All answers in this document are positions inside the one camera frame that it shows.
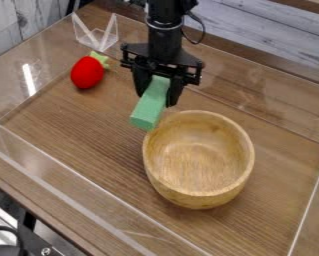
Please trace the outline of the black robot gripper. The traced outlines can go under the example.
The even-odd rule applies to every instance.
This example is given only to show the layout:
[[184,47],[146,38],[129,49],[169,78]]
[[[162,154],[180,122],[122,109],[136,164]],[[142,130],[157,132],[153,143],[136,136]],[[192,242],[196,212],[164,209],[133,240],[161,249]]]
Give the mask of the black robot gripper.
[[146,25],[148,41],[122,44],[121,62],[133,72],[138,96],[148,90],[154,75],[172,79],[166,107],[173,107],[178,103],[186,84],[201,83],[205,65],[202,60],[184,49],[182,19],[169,23],[148,19]]

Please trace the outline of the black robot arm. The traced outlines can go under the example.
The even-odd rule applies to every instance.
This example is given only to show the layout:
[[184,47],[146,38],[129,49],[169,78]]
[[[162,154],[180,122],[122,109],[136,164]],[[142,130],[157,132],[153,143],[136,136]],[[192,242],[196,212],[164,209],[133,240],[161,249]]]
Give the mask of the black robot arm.
[[[200,44],[206,34],[204,22],[192,12],[197,5],[198,0],[148,0],[148,42],[124,43],[121,46],[121,65],[133,72],[140,96],[145,94],[154,76],[169,79],[168,107],[177,105],[189,84],[201,84],[205,63],[182,45],[184,39]],[[204,35],[198,41],[193,41],[184,31],[185,16],[190,16],[204,26]]]

